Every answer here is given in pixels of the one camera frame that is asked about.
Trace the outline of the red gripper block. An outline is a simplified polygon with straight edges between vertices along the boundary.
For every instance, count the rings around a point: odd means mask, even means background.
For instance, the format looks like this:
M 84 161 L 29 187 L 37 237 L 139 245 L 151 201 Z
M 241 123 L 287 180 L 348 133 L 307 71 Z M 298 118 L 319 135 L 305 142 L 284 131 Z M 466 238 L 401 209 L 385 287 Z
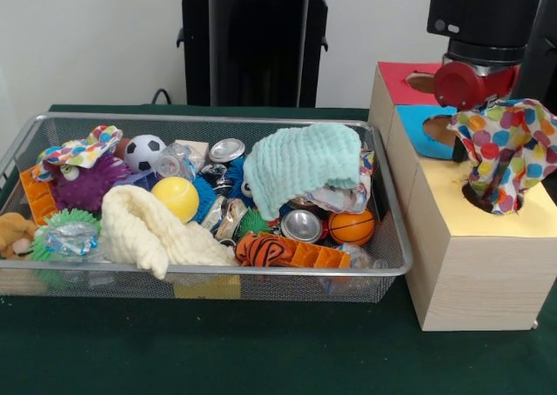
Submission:
M 433 94 L 443 107 L 472 110 L 506 97 L 512 90 L 518 66 L 480 66 L 461 61 L 443 63 L 433 77 Z M 452 160 L 466 161 L 466 147 L 454 132 Z

